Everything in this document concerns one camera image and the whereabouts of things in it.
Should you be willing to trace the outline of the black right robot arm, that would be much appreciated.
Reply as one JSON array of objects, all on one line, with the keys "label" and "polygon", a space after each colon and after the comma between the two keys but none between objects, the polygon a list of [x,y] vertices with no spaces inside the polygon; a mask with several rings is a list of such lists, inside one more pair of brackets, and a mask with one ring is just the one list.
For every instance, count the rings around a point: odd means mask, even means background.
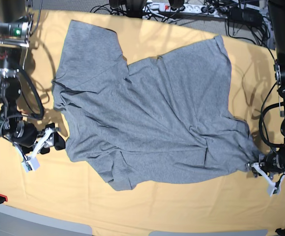
[{"label": "black right robot arm", "polygon": [[[24,118],[42,120],[45,114],[38,92],[25,71],[30,38],[38,28],[31,0],[0,0],[0,138],[16,147],[21,155],[46,154],[50,148],[65,149],[65,141],[54,123],[38,130]],[[23,96],[21,79],[31,89],[39,112],[23,114],[17,99]]]}]

